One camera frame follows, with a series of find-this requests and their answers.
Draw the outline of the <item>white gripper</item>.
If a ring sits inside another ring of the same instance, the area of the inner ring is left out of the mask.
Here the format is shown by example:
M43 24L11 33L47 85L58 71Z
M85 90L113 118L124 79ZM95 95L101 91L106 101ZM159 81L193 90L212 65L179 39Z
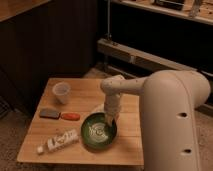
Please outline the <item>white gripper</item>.
M112 122L121 110L121 95L107 95L104 102L105 121L109 126L112 126Z

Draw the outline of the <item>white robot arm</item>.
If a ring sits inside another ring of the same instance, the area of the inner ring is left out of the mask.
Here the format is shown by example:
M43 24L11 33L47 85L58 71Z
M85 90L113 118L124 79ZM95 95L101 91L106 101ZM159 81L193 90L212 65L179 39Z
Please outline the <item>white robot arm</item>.
M210 95L205 76L162 70L129 80L116 75L100 87L107 123L117 118L123 93L139 97L144 171L202 171L195 109Z

